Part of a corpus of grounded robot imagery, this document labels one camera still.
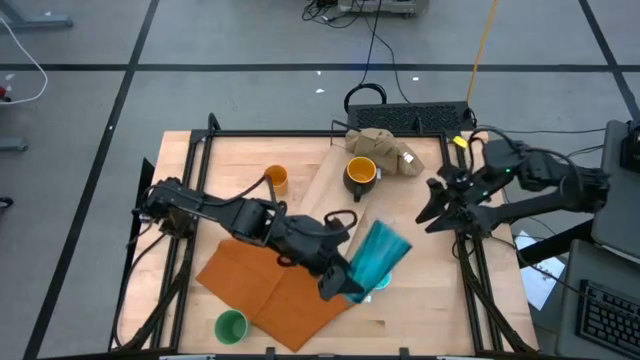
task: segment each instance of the keyboard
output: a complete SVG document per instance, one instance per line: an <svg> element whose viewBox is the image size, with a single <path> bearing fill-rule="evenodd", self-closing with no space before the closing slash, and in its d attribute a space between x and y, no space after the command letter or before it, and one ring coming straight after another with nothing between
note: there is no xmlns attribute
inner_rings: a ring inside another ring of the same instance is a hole
<svg viewBox="0 0 640 360"><path fill-rule="evenodd" d="M598 301L579 297L576 334L640 359L640 301L590 280L582 280L580 290Z"/></svg>

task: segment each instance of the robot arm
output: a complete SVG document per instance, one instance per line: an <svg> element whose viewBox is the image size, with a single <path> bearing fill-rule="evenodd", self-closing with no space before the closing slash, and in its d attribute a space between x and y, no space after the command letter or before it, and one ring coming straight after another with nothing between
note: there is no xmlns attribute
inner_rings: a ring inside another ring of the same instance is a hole
<svg viewBox="0 0 640 360"><path fill-rule="evenodd" d="M306 215L286 216L284 202L241 196L224 200L188 189L176 178L158 182L147 193L137 212L162 222L164 234L189 237L194 220L204 218L219 223L239 241L271 248L279 254L279 265L301 265L311 275L320 276L318 290L323 300L364 291L349 277L349 263L338 252L338 245L349 239L348 230L357 222L353 211L329 213L322 224ZM353 221L345 226L336 217L330 219L339 213L350 213Z"/></svg>
<svg viewBox="0 0 640 360"><path fill-rule="evenodd" d="M482 152L485 166L469 173L455 166L443 166L436 179L429 179L429 203L416 218L427 226L428 233L463 230L488 237L500 223L555 210L596 212L606 203L609 184L601 169L589 169L556 161L555 152L530 148L510 139L488 142ZM539 192L549 187L555 191L532 199L498 207L480 205L515 178L520 187Z"/></svg>

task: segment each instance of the green mug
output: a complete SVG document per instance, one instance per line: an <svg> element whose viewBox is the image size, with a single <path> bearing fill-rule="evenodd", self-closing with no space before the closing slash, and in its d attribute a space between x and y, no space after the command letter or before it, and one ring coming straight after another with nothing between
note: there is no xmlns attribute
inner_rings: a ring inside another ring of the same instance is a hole
<svg viewBox="0 0 640 360"><path fill-rule="evenodd" d="M249 320L238 310L223 312L216 320L216 339L225 345L234 345L242 341L249 331Z"/></svg>

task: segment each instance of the yellow cable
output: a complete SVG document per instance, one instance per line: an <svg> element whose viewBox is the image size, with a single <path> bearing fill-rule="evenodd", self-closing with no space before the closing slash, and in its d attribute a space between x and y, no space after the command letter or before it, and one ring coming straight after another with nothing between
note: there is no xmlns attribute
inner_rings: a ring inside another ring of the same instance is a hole
<svg viewBox="0 0 640 360"><path fill-rule="evenodd" d="M471 105L471 93L473 93L473 86L476 83L476 73L478 72L478 64L480 63L480 59L482 59L482 54L484 53L484 44L487 42L487 37L489 36L489 29L491 28L491 23L493 22L493 15L496 13L496 8L498 7L498 0L493 0L491 3L491 12L489 12L489 20L487 20L486 25L484 26L484 32L482 33L482 41L480 42L480 49L478 50L478 55L476 56L476 62L473 64L473 72L471 73L471 83L469 83L469 89L467 90L467 104Z"/></svg>

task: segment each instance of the orange towel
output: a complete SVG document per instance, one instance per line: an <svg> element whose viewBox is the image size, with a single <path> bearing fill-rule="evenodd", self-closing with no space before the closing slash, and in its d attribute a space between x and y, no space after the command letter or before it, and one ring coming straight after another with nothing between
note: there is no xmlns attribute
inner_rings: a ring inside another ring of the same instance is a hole
<svg viewBox="0 0 640 360"><path fill-rule="evenodd" d="M224 240L196 280L295 352L350 303L342 296L323 301L317 279L301 266L279 266L277 257L268 248Z"/></svg>

